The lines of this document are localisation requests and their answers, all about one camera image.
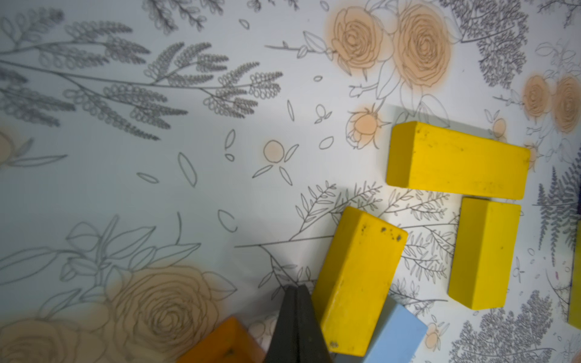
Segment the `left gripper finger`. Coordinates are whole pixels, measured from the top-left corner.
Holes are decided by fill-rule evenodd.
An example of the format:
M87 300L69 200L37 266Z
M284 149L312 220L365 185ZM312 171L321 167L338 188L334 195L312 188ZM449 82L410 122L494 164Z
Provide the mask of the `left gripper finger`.
M332 362L305 285L288 286L265 362Z

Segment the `orange block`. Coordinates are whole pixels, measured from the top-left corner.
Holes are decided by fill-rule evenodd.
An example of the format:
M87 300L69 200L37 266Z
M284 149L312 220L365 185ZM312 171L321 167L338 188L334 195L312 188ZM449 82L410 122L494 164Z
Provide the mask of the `orange block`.
M182 355L177 362L263 362L266 353L234 316Z

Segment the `light blue block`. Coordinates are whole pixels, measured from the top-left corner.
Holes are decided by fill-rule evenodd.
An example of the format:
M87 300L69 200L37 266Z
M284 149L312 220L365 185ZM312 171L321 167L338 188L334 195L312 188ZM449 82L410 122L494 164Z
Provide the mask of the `light blue block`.
M411 362L428 326L388 296L365 356L337 354L337 363Z

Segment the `small yellow block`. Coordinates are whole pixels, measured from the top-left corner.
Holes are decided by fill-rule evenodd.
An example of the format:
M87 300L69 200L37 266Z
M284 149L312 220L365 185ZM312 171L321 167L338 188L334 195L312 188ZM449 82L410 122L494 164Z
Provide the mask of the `small yellow block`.
M448 295L471 310L502 308L521 206L463 198Z

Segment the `long yellow block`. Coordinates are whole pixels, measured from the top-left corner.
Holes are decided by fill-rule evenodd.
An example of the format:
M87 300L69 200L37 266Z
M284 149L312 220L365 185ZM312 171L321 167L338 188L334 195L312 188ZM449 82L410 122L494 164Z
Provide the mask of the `long yellow block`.
M521 200L529 165L527 148L415 121L392 129L386 183Z

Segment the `yellow-green block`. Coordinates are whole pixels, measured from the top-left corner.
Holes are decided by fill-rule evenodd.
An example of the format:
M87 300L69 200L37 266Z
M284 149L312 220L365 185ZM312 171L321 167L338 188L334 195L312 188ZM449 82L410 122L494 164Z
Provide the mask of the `yellow-green block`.
M574 249L572 280L570 289L569 313L567 322L574 328L581 328L581 246L580 246L580 229L581 225L578 222L576 230L576 244Z

